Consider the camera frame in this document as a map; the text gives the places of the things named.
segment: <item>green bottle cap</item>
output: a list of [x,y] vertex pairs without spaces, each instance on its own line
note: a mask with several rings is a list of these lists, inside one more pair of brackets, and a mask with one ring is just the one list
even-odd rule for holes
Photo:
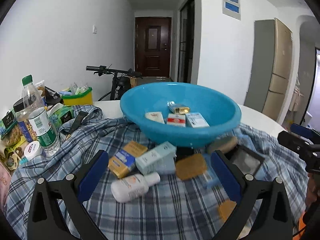
[[22,79],[22,84],[25,86],[25,85],[28,85],[28,84],[30,84],[30,83],[32,83],[32,75],[28,75],[28,76],[26,76],[26,77],[24,77],[23,79]]

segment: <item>gray refrigerator side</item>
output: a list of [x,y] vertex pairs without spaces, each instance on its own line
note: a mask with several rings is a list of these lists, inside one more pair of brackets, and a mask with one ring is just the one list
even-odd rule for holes
[[275,21],[254,23],[254,51],[251,79],[244,105],[258,112],[263,111],[272,76],[275,57]]

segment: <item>red stripe on box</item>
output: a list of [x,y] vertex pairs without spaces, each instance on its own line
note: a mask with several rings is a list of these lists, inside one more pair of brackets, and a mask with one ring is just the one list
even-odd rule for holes
[[178,119],[178,118],[168,118],[167,122],[186,123],[186,120]]

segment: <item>silver screw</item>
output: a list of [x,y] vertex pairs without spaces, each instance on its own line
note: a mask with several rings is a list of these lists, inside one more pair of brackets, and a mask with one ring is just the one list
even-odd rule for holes
[[251,174],[246,174],[245,179],[251,181],[253,180],[253,176]]
[[75,176],[74,176],[73,174],[68,174],[68,175],[66,176],[66,180],[73,180],[74,177],[75,177]]
[[38,184],[42,184],[42,183],[44,183],[44,178],[38,179]]
[[283,180],[279,177],[276,178],[276,182],[278,182],[279,184],[281,184],[283,182]]

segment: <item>yellow storage bin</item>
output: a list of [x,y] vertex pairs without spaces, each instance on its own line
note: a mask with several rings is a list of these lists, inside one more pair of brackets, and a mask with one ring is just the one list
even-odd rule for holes
[[65,106],[76,106],[76,105],[93,105],[92,101],[92,88],[82,94],[74,96],[62,96]]

